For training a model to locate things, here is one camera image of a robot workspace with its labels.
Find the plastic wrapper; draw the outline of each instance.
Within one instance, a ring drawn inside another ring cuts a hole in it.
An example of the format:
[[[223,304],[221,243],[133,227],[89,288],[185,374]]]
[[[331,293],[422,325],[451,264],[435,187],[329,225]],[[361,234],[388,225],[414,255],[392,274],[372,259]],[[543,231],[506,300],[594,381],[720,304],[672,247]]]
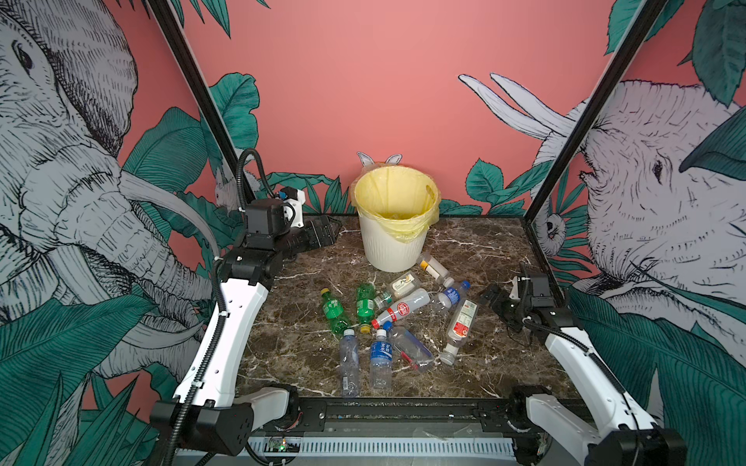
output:
[[[400,165],[376,164],[351,184],[351,202],[399,242],[408,243],[438,221],[440,190],[430,176]]]

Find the marble table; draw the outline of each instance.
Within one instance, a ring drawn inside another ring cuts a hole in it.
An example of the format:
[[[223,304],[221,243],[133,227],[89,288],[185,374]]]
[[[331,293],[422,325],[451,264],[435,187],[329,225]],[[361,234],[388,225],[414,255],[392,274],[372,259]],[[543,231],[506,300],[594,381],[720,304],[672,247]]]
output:
[[[329,288],[345,311],[355,316],[355,290],[363,281],[378,291],[400,274],[378,271],[368,264],[357,217],[342,217],[337,243],[298,256],[285,264],[251,331],[236,381],[237,394],[249,394],[271,382],[295,385],[301,396],[338,397],[339,343],[330,332],[321,308],[320,290]],[[425,251],[430,251],[457,279],[469,280],[469,296],[518,273],[518,263],[535,265],[520,221],[511,218],[442,218],[430,228]],[[420,268],[414,273],[429,292],[435,281]],[[438,355],[445,346],[450,321],[426,306],[401,323]],[[374,396],[368,384],[370,335],[360,340],[361,396]],[[543,345],[527,345],[527,331],[513,335],[490,309],[480,309],[472,334],[449,367],[438,361],[426,374],[394,361],[393,396],[507,397],[517,383],[541,384],[558,398],[577,397],[562,366]]]

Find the plastic bottle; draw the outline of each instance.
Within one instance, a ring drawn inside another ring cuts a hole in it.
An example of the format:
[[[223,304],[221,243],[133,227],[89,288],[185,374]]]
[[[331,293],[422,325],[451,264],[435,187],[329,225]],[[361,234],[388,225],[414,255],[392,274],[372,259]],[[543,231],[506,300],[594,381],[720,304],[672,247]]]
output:
[[[445,364],[453,365],[456,362],[456,354],[459,352],[469,336],[471,323],[477,315],[477,304],[468,299],[462,300],[456,311],[451,323],[448,325],[448,331],[445,336],[448,343],[445,349],[440,353],[440,360]]]
[[[360,333],[371,332],[371,321],[375,309],[375,285],[363,283],[357,287],[357,321],[360,322]]]
[[[407,317],[410,312],[416,311],[429,302],[430,295],[424,288],[417,288],[415,291],[393,303],[386,311],[380,313],[378,317],[373,319],[371,325],[378,330],[386,322],[401,320]]]
[[[417,263],[422,267],[422,270],[432,275],[439,285],[448,288],[454,284],[455,280],[451,277],[451,273],[448,269],[443,267],[443,265],[432,257],[430,253],[420,254],[420,257],[417,258]]]
[[[386,331],[378,329],[371,345],[371,388],[375,391],[391,390],[392,348],[386,340]]]
[[[353,329],[345,330],[339,342],[339,372],[342,377],[342,398],[360,396],[360,360],[357,358],[357,339]]]
[[[377,309],[385,309],[388,305],[399,300],[422,286],[419,278],[412,272],[407,272],[401,277],[389,283],[380,295],[373,298]]]
[[[394,350],[401,354],[403,360],[409,362],[412,369],[424,374],[435,366],[435,356],[409,330],[400,326],[394,327],[391,322],[386,322],[383,329],[389,332],[389,340]]]
[[[329,288],[322,289],[322,303],[324,314],[329,319],[329,328],[335,335],[342,335],[350,327],[350,321],[345,315],[342,304],[331,294]]]
[[[471,288],[471,284],[465,280],[454,285],[456,286],[451,286],[438,293],[433,302],[433,307],[442,314],[447,314],[451,307],[456,306],[462,297],[466,297],[466,292]]]

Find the trash can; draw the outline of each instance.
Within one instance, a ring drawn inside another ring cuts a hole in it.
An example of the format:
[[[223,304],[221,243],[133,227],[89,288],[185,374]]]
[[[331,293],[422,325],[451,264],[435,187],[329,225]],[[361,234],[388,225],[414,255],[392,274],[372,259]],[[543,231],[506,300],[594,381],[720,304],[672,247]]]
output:
[[[372,169],[351,187],[366,258],[384,272],[415,265],[427,230],[438,221],[440,191],[432,178],[409,167]]]

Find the elephant eye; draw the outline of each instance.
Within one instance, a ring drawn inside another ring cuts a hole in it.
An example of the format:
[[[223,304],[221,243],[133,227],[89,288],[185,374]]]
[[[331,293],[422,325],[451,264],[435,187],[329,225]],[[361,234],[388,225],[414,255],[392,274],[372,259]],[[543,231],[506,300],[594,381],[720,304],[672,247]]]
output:
[[[653,174],[655,175],[655,178],[658,180],[658,184],[662,184],[660,182],[661,173],[663,173],[663,163],[660,160],[656,160],[655,164],[653,165]]]
[[[23,69],[26,71],[26,74],[29,75],[31,69],[34,67],[34,61],[31,59],[31,57],[28,56],[25,50],[23,50],[23,45],[18,42],[17,40],[13,41],[13,52],[16,54],[16,58],[18,58],[18,61],[21,63],[21,66],[23,66]]]

